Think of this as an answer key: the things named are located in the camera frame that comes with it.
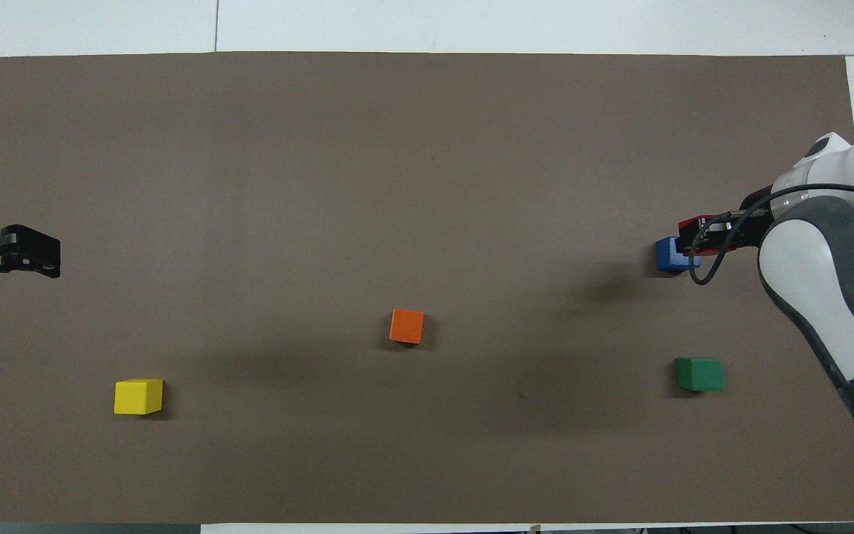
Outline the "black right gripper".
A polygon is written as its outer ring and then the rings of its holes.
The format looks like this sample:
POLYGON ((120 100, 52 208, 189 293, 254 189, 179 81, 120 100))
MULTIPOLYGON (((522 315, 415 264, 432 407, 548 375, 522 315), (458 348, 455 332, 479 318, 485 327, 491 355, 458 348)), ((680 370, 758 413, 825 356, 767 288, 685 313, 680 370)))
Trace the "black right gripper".
MULTIPOLYGON (((734 225, 738 233, 733 237, 729 249, 745 247, 757 247, 774 223, 772 211, 766 204, 760 202, 764 197, 772 193, 772 187, 763 187, 760 190, 749 193, 740 203, 739 211, 744 212, 755 204, 759 204, 755 213, 747 217, 735 219, 734 225)), ((716 256, 724 243, 724 222, 712 222, 712 217, 691 217, 679 223, 679 239, 683 240, 683 254, 685 257, 694 256, 716 256)))

